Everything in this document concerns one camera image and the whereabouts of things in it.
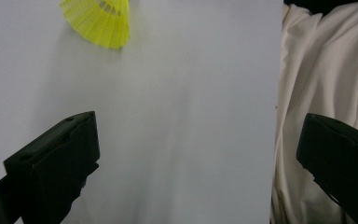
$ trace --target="beige cloth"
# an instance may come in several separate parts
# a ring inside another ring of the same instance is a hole
[[[352,223],[296,160],[296,147],[308,112],[358,129],[358,3],[323,18],[291,5],[283,17],[271,223]]]

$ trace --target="shuttlecock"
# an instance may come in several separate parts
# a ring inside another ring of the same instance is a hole
[[[130,38],[129,0],[62,0],[69,24],[90,42],[119,49]]]

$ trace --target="black object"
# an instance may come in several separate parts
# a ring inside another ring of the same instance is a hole
[[[95,113],[64,119],[4,161],[0,224],[61,223],[99,158]]]
[[[358,130],[336,119],[308,114],[296,157],[358,223]]]
[[[295,4],[298,7],[307,8],[313,14],[322,13],[324,15],[327,15],[335,7],[355,2],[358,0],[284,0],[287,5]]]

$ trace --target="black fabric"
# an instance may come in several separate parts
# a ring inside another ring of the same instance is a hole
[[[355,2],[358,2],[358,0],[284,0],[286,5],[295,4],[298,7],[307,8],[313,14],[322,13],[324,15],[327,15],[335,7]]]

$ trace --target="white surface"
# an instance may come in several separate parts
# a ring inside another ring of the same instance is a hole
[[[131,0],[121,51],[56,1],[0,1],[2,161],[95,110],[101,167],[64,223],[268,223],[282,3]]]
[[[296,160],[308,112],[358,129],[358,3],[322,18],[290,6],[282,29],[272,223],[353,223]]]

